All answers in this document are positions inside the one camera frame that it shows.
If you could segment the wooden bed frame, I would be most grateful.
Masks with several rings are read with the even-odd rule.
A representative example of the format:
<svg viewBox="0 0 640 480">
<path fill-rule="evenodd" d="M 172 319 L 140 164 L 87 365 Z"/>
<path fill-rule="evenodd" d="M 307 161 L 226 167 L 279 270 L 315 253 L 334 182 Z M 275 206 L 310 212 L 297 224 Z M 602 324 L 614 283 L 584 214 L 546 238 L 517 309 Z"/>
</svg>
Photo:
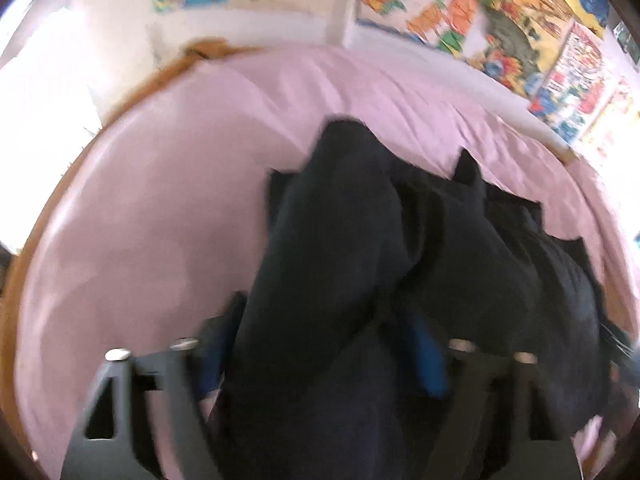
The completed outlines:
<svg viewBox="0 0 640 480">
<path fill-rule="evenodd" d="M 186 44 L 171 62 L 160 70 L 156 70 L 153 75 L 146 77 L 141 84 L 120 100 L 108 114 L 106 124 L 101 131 L 105 132 L 128 110 L 166 88 L 171 81 L 186 73 L 195 64 L 209 60 L 223 60 L 256 50 L 255 47 L 250 46 L 232 46 L 224 38 L 198 39 Z M 67 188 L 73 183 L 94 144 L 96 142 L 89 142 L 58 182 L 40 212 L 21 253 L 9 265 L 8 282 L 1 294 L 1 477 L 3 479 L 47 477 L 38 460 L 32 457 L 32 448 L 17 407 L 14 372 L 18 319 L 27 273 L 41 237 L 47 229 L 55 208 L 62 200 Z"/>
</svg>

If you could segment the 2024 collage drawing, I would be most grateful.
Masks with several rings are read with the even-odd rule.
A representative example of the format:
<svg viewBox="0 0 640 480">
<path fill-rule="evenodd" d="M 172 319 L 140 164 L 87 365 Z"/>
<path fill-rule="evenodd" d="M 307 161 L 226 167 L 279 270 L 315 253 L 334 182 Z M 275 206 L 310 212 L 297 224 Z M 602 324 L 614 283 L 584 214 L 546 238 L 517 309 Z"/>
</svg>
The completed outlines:
<svg viewBox="0 0 640 480">
<path fill-rule="evenodd" d="M 564 142 L 583 134 L 597 109 L 605 87 L 601 41 L 575 23 L 544 83 L 529 104 L 529 113 Z"/>
</svg>

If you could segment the black puffer jacket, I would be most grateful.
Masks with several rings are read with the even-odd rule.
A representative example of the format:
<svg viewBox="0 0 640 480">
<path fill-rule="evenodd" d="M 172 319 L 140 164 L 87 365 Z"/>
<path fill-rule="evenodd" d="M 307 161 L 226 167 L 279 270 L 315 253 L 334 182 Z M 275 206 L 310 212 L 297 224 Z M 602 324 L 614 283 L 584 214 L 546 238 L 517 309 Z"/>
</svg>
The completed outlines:
<svg viewBox="0 0 640 480">
<path fill-rule="evenodd" d="M 227 479 L 414 479 L 447 404 L 419 341 L 533 353 L 561 426 L 604 408 L 602 292 L 582 240 L 484 181 L 390 152 L 361 122 L 324 127 L 270 186 L 269 240 L 212 420 Z"/>
</svg>

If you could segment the landscape drawing with black hill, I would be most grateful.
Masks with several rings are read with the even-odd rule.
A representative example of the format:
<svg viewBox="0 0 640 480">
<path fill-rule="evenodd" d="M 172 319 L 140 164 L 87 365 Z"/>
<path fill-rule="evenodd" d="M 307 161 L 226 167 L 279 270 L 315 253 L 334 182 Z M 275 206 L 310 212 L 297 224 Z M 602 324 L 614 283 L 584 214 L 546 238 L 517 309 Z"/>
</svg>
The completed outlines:
<svg viewBox="0 0 640 480">
<path fill-rule="evenodd" d="M 478 0 L 485 45 L 469 66 L 528 98 L 552 69 L 574 13 L 564 0 Z"/>
</svg>

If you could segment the pink bed duvet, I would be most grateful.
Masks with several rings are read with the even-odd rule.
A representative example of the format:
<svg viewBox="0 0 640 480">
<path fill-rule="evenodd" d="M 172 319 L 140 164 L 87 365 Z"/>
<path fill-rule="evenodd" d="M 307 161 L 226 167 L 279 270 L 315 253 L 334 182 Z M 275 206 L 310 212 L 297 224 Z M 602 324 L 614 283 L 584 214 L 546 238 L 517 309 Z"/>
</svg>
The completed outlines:
<svg viewBox="0 0 640 480">
<path fill-rule="evenodd" d="M 439 176 L 467 148 L 489 182 L 541 203 L 549 233 L 584 239 L 608 314 L 638 334 L 630 246 L 593 170 L 560 162 L 450 77 L 331 47 L 203 61 L 98 135 L 32 258 L 15 393 L 49 477 L 104 353 L 163 348 L 247 287 L 266 246 L 268 171 L 300 166 L 326 118 L 345 115 Z"/>
</svg>

